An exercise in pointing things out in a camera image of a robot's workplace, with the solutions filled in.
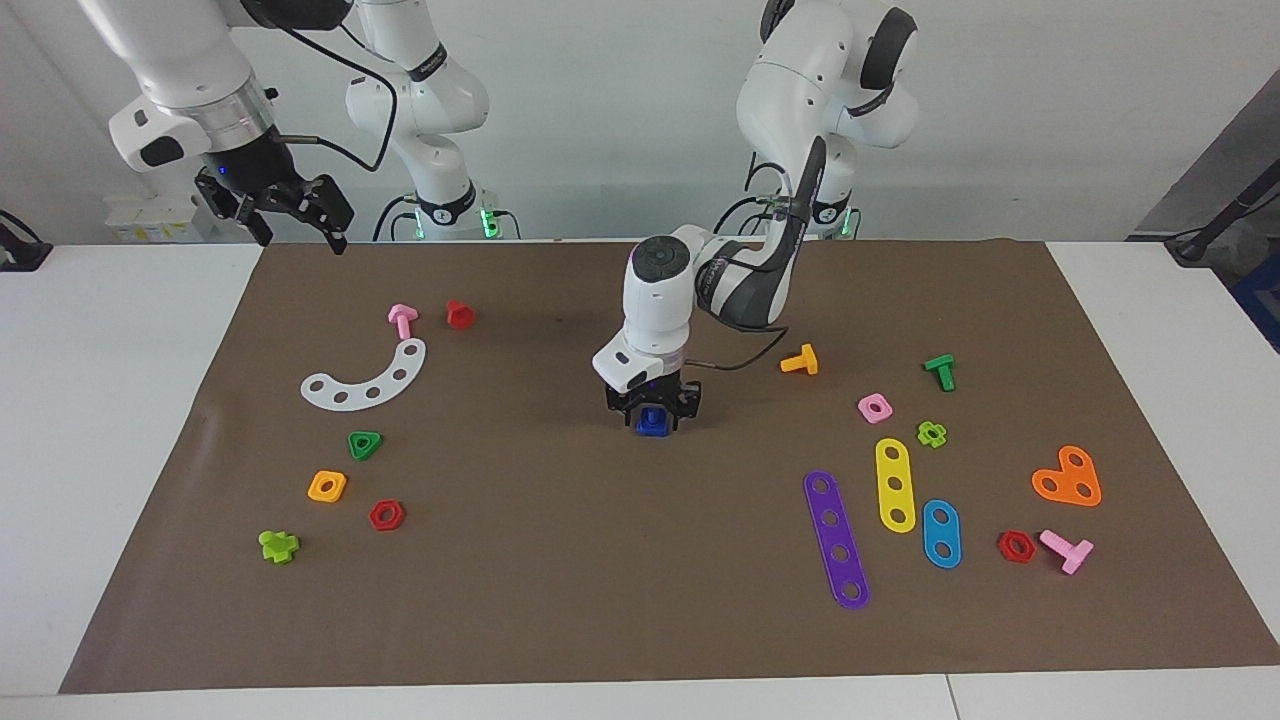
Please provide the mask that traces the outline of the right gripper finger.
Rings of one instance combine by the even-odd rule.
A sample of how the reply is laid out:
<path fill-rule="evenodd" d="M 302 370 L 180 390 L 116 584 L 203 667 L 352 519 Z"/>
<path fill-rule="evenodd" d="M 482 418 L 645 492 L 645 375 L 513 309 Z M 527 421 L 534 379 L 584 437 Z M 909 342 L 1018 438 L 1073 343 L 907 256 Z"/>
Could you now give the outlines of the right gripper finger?
<path fill-rule="evenodd" d="M 355 210 L 330 176 L 319 176 L 301 184 L 300 220 L 317 229 L 335 255 L 347 246 L 347 231 Z"/>
<path fill-rule="evenodd" d="M 274 233 L 252 195 L 236 193 L 223 187 L 210 172 L 200 172 L 195 177 L 195 186 L 215 218 L 234 222 L 261 247 L 270 245 Z"/>

